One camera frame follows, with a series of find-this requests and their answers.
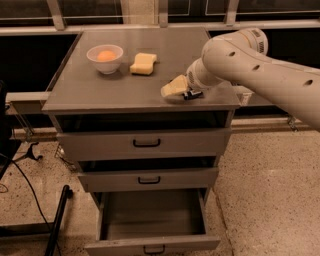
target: drawer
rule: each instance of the drawer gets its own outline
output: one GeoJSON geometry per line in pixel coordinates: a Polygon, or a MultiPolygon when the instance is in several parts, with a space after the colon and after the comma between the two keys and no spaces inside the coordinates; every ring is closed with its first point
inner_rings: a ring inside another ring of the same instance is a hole
{"type": "Polygon", "coordinates": [[[91,256],[163,255],[214,250],[203,199],[197,189],[104,194],[91,256]]]}
{"type": "Polygon", "coordinates": [[[221,155],[231,130],[195,129],[136,132],[60,133],[73,161],[221,155]]]}
{"type": "Polygon", "coordinates": [[[189,168],[143,171],[81,173],[78,177],[85,192],[138,191],[212,186],[218,168],[189,168]]]}

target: yellow sponge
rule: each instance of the yellow sponge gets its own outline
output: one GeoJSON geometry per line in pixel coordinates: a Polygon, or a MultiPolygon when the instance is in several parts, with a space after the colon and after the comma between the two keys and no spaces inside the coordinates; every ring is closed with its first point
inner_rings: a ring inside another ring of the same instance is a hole
{"type": "Polygon", "coordinates": [[[156,54],[138,53],[134,63],[130,66],[130,72],[132,74],[150,75],[153,72],[153,63],[156,61],[156,54]]]}
{"type": "Polygon", "coordinates": [[[187,91],[187,78],[184,75],[180,75],[161,88],[161,95],[165,98],[173,95],[180,95],[187,91]]]}

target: gray cabinet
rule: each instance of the gray cabinet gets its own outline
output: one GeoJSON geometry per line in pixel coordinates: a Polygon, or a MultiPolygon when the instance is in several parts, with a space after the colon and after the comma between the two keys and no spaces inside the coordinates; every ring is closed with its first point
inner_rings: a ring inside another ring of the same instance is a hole
{"type": "Polygon", "coordinates": [[[90,255],[217,247],[205,204],[238,98],[228,82],[196,100],[160,95],[207,40],[199,28],[86,31],[57,79],[43,111],[99,211],[96,242],[86,245],[90,255]],[[120,45],[125,56],[116,73],[103,76],[85,54],[106,43],[120,45]],[[158,55],[150,76],[129,73],[138,52],[158,55]]]}

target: terrazzo floor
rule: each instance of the terrazzo floor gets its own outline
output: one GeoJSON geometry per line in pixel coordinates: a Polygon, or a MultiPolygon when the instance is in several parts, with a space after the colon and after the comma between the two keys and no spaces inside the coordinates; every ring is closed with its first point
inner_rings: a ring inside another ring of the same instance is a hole
{"type": "MultiPolygon", "coordinates": [[[[28,148],[23,143],[16,157],[28,148]]],[[[62,256],[88,255],[95,241],[97,209],[70,171],[55,157],[57,142],[40,142],[43,159],[18,162],[38,196],[48,221],[53,221],[65,184],[73,190],[67,201],[59,247],[62,256]]],[[[186,256],[312,256],[320,252],[320,134],[235,131],[220,160],[220,173],[206,204],[209,230],[221,242],[214,251],[186,256]]],[[[10,166],[0,181],[0,225],[41,223],[26,181],[10,166]]],[[[0,238],[0,255],[44,255],[48,235],[0,238]]]]}

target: cable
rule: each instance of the cable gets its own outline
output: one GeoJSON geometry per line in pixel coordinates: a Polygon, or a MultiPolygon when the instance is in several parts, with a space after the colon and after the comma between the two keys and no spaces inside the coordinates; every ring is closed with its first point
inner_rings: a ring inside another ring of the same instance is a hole
{"type": "MultiPolygon", "coordinates": [[[[43,214],[43,212],[42,212],[42,210],[41,210],[41,207],[40,207],[40,204],[39,204],[39,201],[38,201],[36,192],[34,191],[33,186],[31,185],[31,183],[30,183],[29,179],[27,178],[27,176],[24,174],[24,172],[21,170],[20,166],[19,166],[14,160],[10,159],[9,157],[5,156],[5,155],[2,154],[2,153],[0,153],[0,156],[3,156],[3,157],[5,157],[7,160],[11,161],[11,163],[13,163],[13,164],[16,166],[16,168],[19,170],[19,172],[20,172],[20,173],[22,174],[22,176],[25,178],[25,180],[27,181],[27,183],[28,183],[28,185],[29,185],[29,187],[30,187],[30,189],[31,189],[31,191],[32,191],[32,194],[33,194],[34,199],[35,199],[35,201],[36,201],[36,204],[37,204],[38,210],[39,210],[39,212],[40,212],[40,215],[42,216],[42,219],[43,219],[44,222],[46,223],[46,225],[47,225],[47,227],[48,227],[48,230],[51,232],[50,225],[49,225],[46,217],[44,216],[44,214],[43,214]]],[[[57,245],[57,248],[58,248],[59,255],[61,256],[61,251],[60,251],[60,246],[59,246],[59,244],[58,244],[58,241],[56,241],[56,245],[57,245]]]]}
{"type": "Polygon", "coordinates": [[[7,193],[9,192],[9,189],[6,185],[0,183],[0,193],[7,193]]]}

